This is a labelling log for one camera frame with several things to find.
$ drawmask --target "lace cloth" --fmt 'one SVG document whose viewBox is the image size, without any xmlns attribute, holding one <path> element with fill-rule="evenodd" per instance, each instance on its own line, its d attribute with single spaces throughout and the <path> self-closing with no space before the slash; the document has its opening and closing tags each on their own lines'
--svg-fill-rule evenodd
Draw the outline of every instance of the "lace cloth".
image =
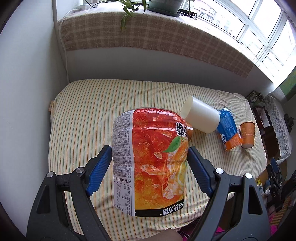
<svg viewBox="0 0 296 241">
<path fill-rule="evenodd" d="M 292 151 L 292 138 L 288 132 L 285 120 L 284 110 L 281 104 L 272 96 L 267 95 L 265 98 L 265 109 L 270 117 L 276 139 L 279 143 L 280 159 L 277 160 L 277 164 L 282 163 L 291 154 Z"/>
</svg>

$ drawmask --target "snack bag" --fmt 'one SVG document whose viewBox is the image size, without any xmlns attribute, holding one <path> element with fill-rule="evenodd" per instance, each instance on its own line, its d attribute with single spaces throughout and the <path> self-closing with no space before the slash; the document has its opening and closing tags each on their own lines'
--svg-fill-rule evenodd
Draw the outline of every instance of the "snack bag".
<svg viewBox="0 0 296 241">
<path fill-rule="evenodd" d="M 114 206 L 161 217 L 183 208 L 188 137 L 175 112 L 141 108 L 121 114 L 112 136 Z"/>
<path fill-rule="evenodd" d="M 224 150 L 230 150 L 243 143 L 240 133 L 237 130 L 231 112 L 227 108 L 219 110 L 220 122 L 217 131 L 221 135 Z"/>
</svg>

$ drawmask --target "plant pot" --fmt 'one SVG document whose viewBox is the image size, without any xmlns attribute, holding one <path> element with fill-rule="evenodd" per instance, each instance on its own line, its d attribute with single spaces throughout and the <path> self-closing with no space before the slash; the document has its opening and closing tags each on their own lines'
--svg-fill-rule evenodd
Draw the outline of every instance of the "plant pot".
<svg viewBox="0 0 296 241">
<path fill-rule="evenodd" d="M 150 1 L 148 10 L 169 16 L 180 16 L 177 12 L 182 4 L 182 0 L 153 0 Z"/>
</svg>

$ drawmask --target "white cup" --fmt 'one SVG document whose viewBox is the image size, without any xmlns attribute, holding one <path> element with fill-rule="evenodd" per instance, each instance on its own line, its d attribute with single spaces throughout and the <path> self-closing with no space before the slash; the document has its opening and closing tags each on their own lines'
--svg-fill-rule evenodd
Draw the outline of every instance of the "white cup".
<svg viewBox="0 0 296 241">
<path fill-rule="evenodd" d="M 220 114 L 217 110 L 193 96 L 189 96 L 185 101 L 180 116 L 193 128 L 205 133 L 216 130 L 220 122 Z"/>
</svg>

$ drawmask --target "white cable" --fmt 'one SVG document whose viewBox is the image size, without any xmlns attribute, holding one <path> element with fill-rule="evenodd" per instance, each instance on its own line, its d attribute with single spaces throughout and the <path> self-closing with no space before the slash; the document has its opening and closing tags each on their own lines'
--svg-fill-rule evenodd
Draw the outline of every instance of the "white cable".
<svg viewBox="0 0 296 241">
<path fill-rule="evenodd" d="M 70 83 L 70 81 L 69 81 L 69 74 L 68 74 L 68 57 L 67 57 L 66 46 L 65 46 L 65 44 L 64 44 L 64 42 L 63 42 L 62 35 L 61 35 L 61 29 L 62 29 L 62 24 L 63 24 L 64 19 L 65 19 L 65 18 L 67 17 L 67 15 L 68 15 L 70 12 L 72 12 L 72 11 L 79 11 L 79 9 L 72 9 L 72 10 L 70 10 L 69 12 L 67 12 L 67 13 L 65 14 L 65 16 L 63 17 L 61 23 L 59 24 L 59 39 L 60 39 L 60 41 L 61 41 L 61 43 L 62 43 L 62 46 L 63 46 L 63 49 L 64 49 L 64 53 L 65 53 L 66 73 L 67 73 L 67 82 L 68 82 L 68 84 Z"/>
</svg>

